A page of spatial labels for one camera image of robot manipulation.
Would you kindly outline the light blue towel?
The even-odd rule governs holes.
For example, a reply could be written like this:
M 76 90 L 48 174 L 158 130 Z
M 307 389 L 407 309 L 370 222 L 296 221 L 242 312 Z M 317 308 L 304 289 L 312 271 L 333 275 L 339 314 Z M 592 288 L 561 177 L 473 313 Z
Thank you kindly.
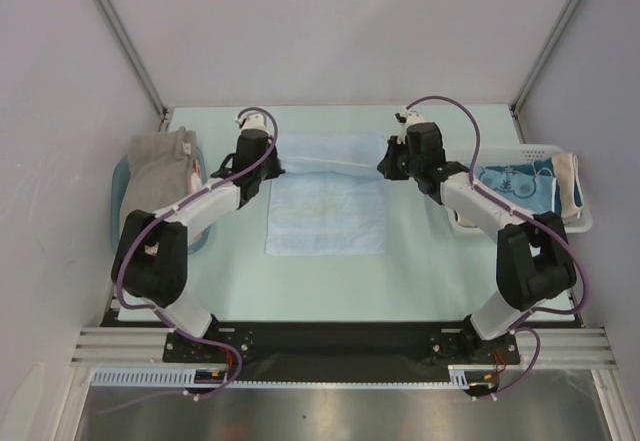
M 272 256 L 374 255 L 386 251 L 388 195 L 376 166 L 378 134 L 285 134 L 285 174 L 271 184 L 265 252 Z

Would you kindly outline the teal beige Doraemon towel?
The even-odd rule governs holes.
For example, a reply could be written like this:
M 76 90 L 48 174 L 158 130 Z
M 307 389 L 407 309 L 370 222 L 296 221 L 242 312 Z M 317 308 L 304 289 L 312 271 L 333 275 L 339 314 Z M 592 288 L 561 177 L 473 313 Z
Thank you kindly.
M 512 166 L 532 164 L 536 168 L 550 168 L 557 180 L 558 201 L 561 206 L 559 216 L 565 222 L 580 219 L 583 215 L 585 201 L 580 186 L 578 158 L 574 153 L 562 152 L 553 156 L 543 156 L 533 161 L 510 163 L 503 165 L 484 164 L 480 166 Z

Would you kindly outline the dark blue towel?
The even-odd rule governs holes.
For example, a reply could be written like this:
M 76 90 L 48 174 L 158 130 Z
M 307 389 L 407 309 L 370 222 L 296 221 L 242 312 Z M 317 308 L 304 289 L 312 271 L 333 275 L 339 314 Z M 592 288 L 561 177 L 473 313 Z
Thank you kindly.
M 557 180 L 550 168 L 532 164 L 478 166 L 474 175 L 488 189 L 521 208 L 536 214 L 561 213 Z

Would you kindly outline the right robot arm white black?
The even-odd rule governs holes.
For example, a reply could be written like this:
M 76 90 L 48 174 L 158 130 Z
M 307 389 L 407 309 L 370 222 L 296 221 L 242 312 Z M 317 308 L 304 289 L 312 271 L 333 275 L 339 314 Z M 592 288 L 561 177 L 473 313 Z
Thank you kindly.
M 389 181 L 414 181 L 435 203 L 464 213 L 496 245 L 496 289 L 464 319 L 456 339 L 458 354 L 484 362 L 542 302 L 575 286 L 563 221 L 552 212 L 520 212 L 485 190 L 469 167 L 447 159 L 436 124 L 407 116 L 398 122 L 401 131 L 388 139 L 378 172 Z

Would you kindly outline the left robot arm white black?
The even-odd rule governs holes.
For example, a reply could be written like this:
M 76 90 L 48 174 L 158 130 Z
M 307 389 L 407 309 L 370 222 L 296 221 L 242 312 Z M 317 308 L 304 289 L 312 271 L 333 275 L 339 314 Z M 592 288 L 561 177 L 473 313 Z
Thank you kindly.
M 236 151 L 202 188 L 154 212 L 134 210 L 126 218 L 111 269 L 122 307 L 150 310 L 199 361 L 219 349 L 241 355 L 222 342 L 218 321 L 189 288 L 189 243 L 222 217 L 251 201 L 263 182 L 284 173 L 278 160 L 278 134 L 264 128 L 242 129 Z

